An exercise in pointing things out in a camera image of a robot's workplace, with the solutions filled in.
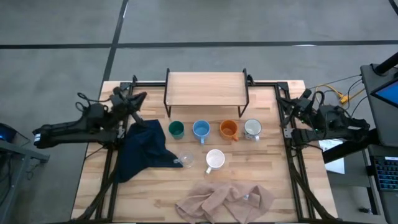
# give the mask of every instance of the wooden platform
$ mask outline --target wooden platform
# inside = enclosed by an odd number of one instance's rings
[[[170,72],[168,106],[244,106],[243,72]]]
[[[112,89],[118,85],[119,82],[105,82],[100,99],[107,99]],[[304,91],[304,83],[289,81],[289,88],[291,97],[295,98]],[[238,119],[237,109],[228,106],[176,107],[173,108],[172,119],[169,119],[163,104],[164,88],[141,87],[134,90],[135,93],[141,91],[148,92],[142,106],[142,117],[158,119],[167,138],[166,148],[176,155],[181,151],[191,150],[195,156],[195,163],[188,169],[149,168],[137,174],[129,182],[119,184],[114,222],[184,222],[175,212],[175,203],[184,198],[195,183],[201,180],[255,181],[275,196],[271,209],[263,217],[258,218],[257,222],[297,221],[275,93],[272,88],[250,87],[250,104],[241,119]],[[238,142],[221,138],[219,125],[222,120],[234,119],[242,130],[245,120],[249,118],[256,118],[262,124],[259,142],[245,140],[242,131],[239,132]],[[191,131],[193,123],[198,119],[205,119],[211,124],[211,134],[204,146],[193,137]],[[185,125],[185,136],[181,140],[174,140],[167,131],[169,123],[173,120],[182,121]],[[97,144],[90,144],[87,153],[99,147]],[[205,156],[211,149],[222,150],[226,162],[220,170],[206,176]],[[336,216],[335,203],[321,152],[318,149],[307,148],[303,151],[303,156],[312,191],[320,203]],[[85,162],[72,217],[79,216],[99,191],[105,158],[106,151],[102,150]],[[108,200],[109,194],[106,197],[104,214],[108,209]],[[224,208],[217,215],[216,221],[235,222]]]

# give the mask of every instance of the towel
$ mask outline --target towel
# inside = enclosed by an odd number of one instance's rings
[[[270,192],[252,182],[200,182],[175,208],[187,222],[205,219],[214,224],[217,208],[224,205],[238,222],[247,224],[263,216],[273,200]]]
[[[130,126],[123,148],[119,151],[116,181],[126,182],[147,167],[182,167],[165,147],[166,137],[158,120],[144,121]]]

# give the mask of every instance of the computer screen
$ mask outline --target computer screen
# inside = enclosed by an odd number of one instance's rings
[[[373,92],[373,96],[398,107],[398,79],[389,82]]]

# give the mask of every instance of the dark blue cloth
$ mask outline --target dark blue cloth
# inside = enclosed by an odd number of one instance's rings
[[[118,182],[126,182],[147,167],[182,167],[165,147],[166,137],[158,120],[144,121],[147,127],[132,124],[119,151]]]

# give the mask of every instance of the concrete floor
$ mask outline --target concrete floor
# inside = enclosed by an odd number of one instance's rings
[[[1,44],[111,43],[122,0],[0,0]],[[398,40],[398,16],[387,0],[130,0],[119,42]],[[314,86],[359,74],[398,45],[118,49],[110,80],[164,80],[165,70],[237,71],[256,80],[305,80]],[[26,136],[46,123],[76,120],[76,93],[96,98],[109,49],[0,50],[0,122]],[[347,91],[357,78],[335,83]],[[363,97],[352,101],[349,111]],[[326,102],[336,103],[333,95]],[[374,126],[369,103],[355,113]],[[86,144],[51,154],[25,181],[10,223],[49,223],[70,217]],[[356,211],[363,189],[331,186],[339,217],[380,222]],[[347,200],[347,195],[357,195]]]

